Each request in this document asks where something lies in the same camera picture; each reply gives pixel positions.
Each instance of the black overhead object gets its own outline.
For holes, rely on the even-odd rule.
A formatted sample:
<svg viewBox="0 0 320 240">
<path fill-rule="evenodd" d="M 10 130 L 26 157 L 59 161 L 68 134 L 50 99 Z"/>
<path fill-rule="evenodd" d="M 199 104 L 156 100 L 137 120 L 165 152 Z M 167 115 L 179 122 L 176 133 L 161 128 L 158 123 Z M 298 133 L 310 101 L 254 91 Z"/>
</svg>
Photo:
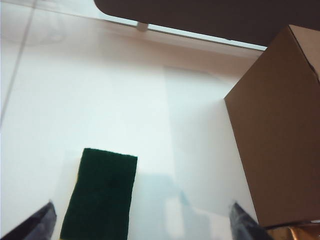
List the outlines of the black overhead object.
<svg viewBox="0 0 320 240">
<path fill-rule="evenodd" d="M 94 0 L 105 14 L 268 46 L 288 24 L 320 31 L 320 0 Z"/>
</svg>

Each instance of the white surface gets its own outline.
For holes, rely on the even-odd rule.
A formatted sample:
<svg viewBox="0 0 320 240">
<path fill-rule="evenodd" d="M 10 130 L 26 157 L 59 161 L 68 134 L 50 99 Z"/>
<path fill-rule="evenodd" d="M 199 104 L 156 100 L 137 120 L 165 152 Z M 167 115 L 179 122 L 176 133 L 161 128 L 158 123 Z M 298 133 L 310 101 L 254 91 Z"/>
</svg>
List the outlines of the white surface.
<svg viewBox="0 0 320 240">
<path fill-rule="evenodd" d="M 1 109 L 17 63 L 31 8 L 1 3 Z"/>
<path fill-rule="evenodd" d="M 52 199 L 58 239 L 91 147 L 138 156 L 129 240 L 230 240 L 232 201 L 255 212 L 223 97 L 260 54 L 36 9 L 1 128 L 1 235 Z"/>
</svg>

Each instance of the brown cardboard box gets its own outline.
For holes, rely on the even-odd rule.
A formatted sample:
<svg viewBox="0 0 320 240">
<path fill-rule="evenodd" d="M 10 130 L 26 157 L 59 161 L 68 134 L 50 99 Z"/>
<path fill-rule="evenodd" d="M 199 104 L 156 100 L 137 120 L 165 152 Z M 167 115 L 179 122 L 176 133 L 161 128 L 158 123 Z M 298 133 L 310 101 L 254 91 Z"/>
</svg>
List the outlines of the brown cardboard box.
<svg viewBox="0 0 320 240">
<path fill-rule="evenodd" d="M 320 32 L 290 25 L 224 98 L 259 224 L 320 219 Z"/>
</svg>

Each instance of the green sponge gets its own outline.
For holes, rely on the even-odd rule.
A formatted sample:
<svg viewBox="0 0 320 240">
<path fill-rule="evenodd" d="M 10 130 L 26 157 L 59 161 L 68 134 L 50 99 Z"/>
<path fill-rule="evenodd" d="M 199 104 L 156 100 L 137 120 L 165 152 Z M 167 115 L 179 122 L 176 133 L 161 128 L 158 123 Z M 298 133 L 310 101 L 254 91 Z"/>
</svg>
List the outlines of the green sponge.
<svg viewBox="0 0 320 240">
<path fill-rule="evenodd" d="M 85 148 L 62 240 L 126 240 L 136 156 Z"/>
</svg>

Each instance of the cardboard box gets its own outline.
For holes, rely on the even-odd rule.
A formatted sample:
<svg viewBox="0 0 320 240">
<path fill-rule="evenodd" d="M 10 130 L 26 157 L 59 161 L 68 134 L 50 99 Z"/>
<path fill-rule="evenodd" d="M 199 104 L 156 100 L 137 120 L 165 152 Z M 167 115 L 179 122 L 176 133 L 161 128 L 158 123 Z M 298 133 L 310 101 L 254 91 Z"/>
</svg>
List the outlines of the cardboard box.
<svg viewBox="0 0 320 240">
<path fill-rule="evenodd" d="M 320 32 L 290 25 L 224 98 L 263 227 L 320 219 Z"/>
</svg>

